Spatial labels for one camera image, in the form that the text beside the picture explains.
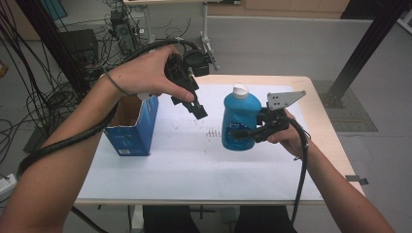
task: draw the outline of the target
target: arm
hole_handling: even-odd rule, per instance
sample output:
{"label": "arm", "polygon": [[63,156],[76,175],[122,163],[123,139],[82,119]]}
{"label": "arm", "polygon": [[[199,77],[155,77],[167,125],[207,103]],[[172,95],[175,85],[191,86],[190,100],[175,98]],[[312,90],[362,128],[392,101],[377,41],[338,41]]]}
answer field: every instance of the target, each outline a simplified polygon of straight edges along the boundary
{"label": "arm", "polygon": [[[169,82],[163,69],[177,52],[165,47],[112,70],[110,76],[130,93],[168,93],[183,101],[193,95]],[[100,122],[122,93],[103,76],[76,111],[46,140],[44,147],[86,131]],[[0,218],[0,232],[61,232],[79,194],[97,149],[101,133],[58,150],[30,166],[21,176]]]}
{"label": "arm", "polygon": [[[281,143],[291,154],[301,158],[301,144],[294,128],[273,134],[267,140]],[[343,178],[311,140],[308,141],[307,170],[339,229],[342,232],[394,232],[373,204]]]}

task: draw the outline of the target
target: cardboard box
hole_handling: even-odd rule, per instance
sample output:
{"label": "cardboard box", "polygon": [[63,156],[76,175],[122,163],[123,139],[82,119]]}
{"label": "cardboard box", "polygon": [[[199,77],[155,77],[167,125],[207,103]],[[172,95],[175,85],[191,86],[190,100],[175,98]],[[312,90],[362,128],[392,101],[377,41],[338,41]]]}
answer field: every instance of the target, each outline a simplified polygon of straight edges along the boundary
{"label": "cardboard box", "polygon": [[118,113],[105,134],[120,156],[150,155],[158,100],[153,96],[141,101],[137,96],[124,96]]}

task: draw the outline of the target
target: white table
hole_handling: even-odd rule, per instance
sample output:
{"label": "white table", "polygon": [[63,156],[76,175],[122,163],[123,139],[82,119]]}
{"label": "white table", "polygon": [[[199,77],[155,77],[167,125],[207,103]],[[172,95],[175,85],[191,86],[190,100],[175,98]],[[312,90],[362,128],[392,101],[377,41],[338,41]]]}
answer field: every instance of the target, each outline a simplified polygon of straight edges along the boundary
{"label": "white table", "polygon": [[[308,78],[207,76],[197,82],[199,102],[209,115],[196,120],[169,96],[160,96],[151,155],[120,157],[102,136],[76,203],[293,204],[300,161],[267,142],[240,152],[221,144],[223,99],[237,82],[247,84],[262,105],[267,92],[306,90],[288,109],[342,175],[355,174]],[[301,204],[323,203],[307,176]]]}

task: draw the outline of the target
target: forearm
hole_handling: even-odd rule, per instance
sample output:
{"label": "forearm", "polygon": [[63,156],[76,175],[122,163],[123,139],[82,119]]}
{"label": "forearm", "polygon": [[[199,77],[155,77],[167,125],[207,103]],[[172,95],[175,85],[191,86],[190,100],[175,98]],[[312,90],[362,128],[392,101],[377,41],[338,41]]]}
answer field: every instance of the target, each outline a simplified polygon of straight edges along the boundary
{"label": "forearm", "polygon": [[[78,109],[57,128],[44,146],[90,129],[113,109],[119,98],[119,91],[110,81],[100,79]],[[31,165],[21,176],[2,216],[1,225],[14,221],[11,224],[14,227],[61,227],[83,185],[100,136],[101,133],[98,133]],[[49,219],[33,215],[39,210],[44,211],[46,207],[45,216],[52,216]]]}
{"label": "forearm", "polygon": [[308,172],[342,232],[393,232],[379,211],[310,144]]}

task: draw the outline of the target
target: gray floor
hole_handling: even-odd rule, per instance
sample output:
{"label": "gray floor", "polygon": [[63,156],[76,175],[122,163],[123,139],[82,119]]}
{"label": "gray floor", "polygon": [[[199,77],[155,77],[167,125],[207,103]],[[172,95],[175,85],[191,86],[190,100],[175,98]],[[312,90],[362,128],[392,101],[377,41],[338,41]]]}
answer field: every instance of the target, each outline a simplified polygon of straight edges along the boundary
{"label": "gray floor", "polygon": [[[209,37],[222,66],[213,73],[333,81],[369,25],[370,21],[210,17]],[[193,23],[190,30],[198,28]],[[4,48],[0,50],[1,59],[8,62]],[[363,187],[366,196],[396,232],[410,232],[412,228],[411,64],[412,37],[396,25],[351,85],[379,132],[338,133],[356,173],[370,182]],[[13,123],[26,115],[27,97],[15,73],[12,68],[0,80],[0,118]],[[8,157],[0,165],[2,174],[16,170],[32,128],[32,124],[24,124],[18,131]],[[108,231],[127,232],[125,206],[80,208]],[[230,225],[223,223],[221,209],[216,214],[205,214],[203,219],[193,214],[193,219],[201,232],[230,232]],[[325,206],[301,206],[295,228],[299,232],[338,232]],[[92,230],[71,214],[65,232]]]}

